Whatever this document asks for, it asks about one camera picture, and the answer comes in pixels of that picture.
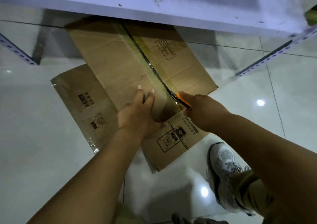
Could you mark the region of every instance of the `hand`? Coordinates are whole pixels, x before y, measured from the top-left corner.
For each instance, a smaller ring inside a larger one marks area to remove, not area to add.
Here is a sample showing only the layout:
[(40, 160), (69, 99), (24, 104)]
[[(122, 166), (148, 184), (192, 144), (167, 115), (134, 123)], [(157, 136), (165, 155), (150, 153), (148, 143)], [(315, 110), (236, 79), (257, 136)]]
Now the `hand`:
[(192, 110), (186, 110), (184, 115), (204, 131), (215, 133), (220, 124), (232, 115), (223, 105), (209, 96), (193, 96), (185, 92), (179, 92), (179, 95), (192, 107)]
[(142, 139), (165, 126), (164, 123), (153, 121), (151, 116), (154, 105), (154, 90), (150, 91), (144, 103), (143, 98), (144, 92), (139, 85), (133, 103), (127, 104), (117, 115), (119, 129), (125, 128)]

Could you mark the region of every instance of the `gray sneaker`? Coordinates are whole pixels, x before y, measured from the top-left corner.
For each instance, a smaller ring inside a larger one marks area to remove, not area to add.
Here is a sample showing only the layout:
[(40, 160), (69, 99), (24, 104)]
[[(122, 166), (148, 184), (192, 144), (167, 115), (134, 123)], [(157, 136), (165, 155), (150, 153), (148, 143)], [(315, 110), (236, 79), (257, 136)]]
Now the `gray sneaker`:
[(223, 142), (217, 142), (209, 148), (208, 167), (214, 180), (215, 196), (224, 209), (237, 213), (253, 213), (243, 208), (233, 195), (229, 176), (236, 172), (242, 172), (242, 168), (235, 160), (235, 156), (229, 147)]

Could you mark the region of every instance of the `person's left hand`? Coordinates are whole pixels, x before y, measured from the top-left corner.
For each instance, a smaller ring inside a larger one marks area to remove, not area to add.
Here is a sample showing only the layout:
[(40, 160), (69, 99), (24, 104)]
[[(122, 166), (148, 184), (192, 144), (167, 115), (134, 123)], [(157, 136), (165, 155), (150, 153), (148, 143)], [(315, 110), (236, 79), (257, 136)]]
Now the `person's left hand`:
[(142, 139), (150, 133), (165, 126), (164, 123), (153, 121), (151, 111), (154, 105), (154, 90), (151, 90), (143, 103), (144, 92), (139, 85), (133, 103), (127, 104), (118, 113), (119, 129), (127, 129)]

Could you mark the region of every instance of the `pants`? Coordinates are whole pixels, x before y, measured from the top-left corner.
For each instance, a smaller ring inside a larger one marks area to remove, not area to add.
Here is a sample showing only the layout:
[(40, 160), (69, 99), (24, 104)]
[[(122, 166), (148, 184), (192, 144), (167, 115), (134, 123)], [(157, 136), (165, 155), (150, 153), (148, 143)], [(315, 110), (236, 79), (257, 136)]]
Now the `pants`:
[[(235, 173), (230, 177), (233, 195), (241, 206), (264, 217), (263, 224), (294, 223), (291, 214), (269, 194), (262, 181), (252, 170)], [(119, 203), (112, 224), (143, 224), (129, 208)]]

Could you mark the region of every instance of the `tile floor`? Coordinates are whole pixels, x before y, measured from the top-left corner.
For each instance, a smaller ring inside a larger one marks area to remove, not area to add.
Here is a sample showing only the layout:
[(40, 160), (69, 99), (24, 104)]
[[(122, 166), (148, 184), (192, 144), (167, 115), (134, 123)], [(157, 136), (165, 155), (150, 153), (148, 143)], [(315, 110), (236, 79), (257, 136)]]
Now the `tile floor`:
[[(37, 25), (43, 19), (42, 10), (27, 9), (30, 14), (23, 18), (24, 9), (2, 7), (9, 9), (0, 11), (0, 32), (27, 54), (34, 52), (38, 36), (47, 38), (40, 66), (28, 66), (0, 46), (0, 216), (4, 223), (20, 224), (84, 166), (93, 152), (50, 83), (84, 60), (63, 29)], [(63, 24), (81, 18), (76, 13), (58, 16), (58, 23)], [(213, 98), (231, 112), (317, 152), (316, 39), (237, 79), (233, 78), (236, 70), (284, 41), (177, 29), (220, 86), (211, 94)], [(259, 106), (257, 100), (265, 104)], [(149, 223), (166, 223), (173, 212), (234, 224), (261, 223), (260, 216), (228, 213), (217, 204), (207, 181), (206, 154), (218, 140), (208, 135), (161, 172), (152, 172), (139, 150), (120, 199)], [(238, 160), (246, 165), (242, 158)], [(208, 189), (206, 197), (202, 187)]]

